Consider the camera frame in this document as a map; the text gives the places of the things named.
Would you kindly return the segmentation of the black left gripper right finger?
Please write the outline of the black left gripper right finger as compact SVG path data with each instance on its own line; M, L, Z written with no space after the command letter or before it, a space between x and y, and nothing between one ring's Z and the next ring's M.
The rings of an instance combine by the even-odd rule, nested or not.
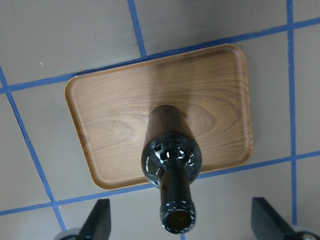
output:
M251 229L257 240L294 240L296 232L263 197L251 200Z

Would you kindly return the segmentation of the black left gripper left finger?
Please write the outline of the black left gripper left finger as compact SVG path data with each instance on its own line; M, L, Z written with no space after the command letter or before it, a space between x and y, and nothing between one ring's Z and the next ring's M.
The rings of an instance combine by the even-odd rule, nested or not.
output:
M79 231L81 240L108 240L111 234L111 206L109 199L99 199L82 228Z

